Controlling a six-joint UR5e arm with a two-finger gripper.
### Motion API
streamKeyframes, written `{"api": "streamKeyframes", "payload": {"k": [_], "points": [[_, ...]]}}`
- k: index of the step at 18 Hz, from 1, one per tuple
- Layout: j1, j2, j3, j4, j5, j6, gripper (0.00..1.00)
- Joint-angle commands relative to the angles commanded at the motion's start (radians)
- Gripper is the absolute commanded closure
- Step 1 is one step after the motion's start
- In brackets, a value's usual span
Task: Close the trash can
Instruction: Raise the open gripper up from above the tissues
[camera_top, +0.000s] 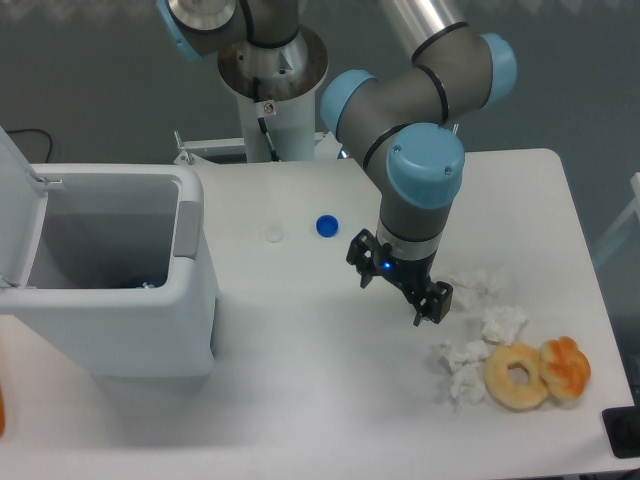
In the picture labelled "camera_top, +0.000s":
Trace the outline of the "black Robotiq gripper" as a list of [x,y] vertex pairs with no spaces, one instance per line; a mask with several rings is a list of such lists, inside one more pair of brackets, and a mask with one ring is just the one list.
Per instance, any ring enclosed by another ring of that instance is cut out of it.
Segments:
[[391,246],[377,243],[367,229],[351,240],[346,255],[347,263],[360,275],[361,288],[366,288],[374,277],[380,276],[405,295],[416,311],[414,326],[423,321],[439,324],[451,309],[453,286],[430,280],[434,258],[435,254],[418,260],[394,256]]

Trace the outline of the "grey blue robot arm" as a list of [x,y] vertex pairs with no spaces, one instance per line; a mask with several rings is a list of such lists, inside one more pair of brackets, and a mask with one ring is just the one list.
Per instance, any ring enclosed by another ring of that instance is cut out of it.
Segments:
[[158,10],[184,57],[217,56],[248,161],[311,159],[315,122],[325,122],[381,194],[377,228],[354,237],[347,262],[362,285],[382,277],[418,320],[441,321],[453,289],[430,270],[465,159],[447,125],[512,91],[511,46],[476,34],[452,1],[385,1],[410,69],[387,82],[363,70],[327,81],[326,47],[295,1],[161,1]]

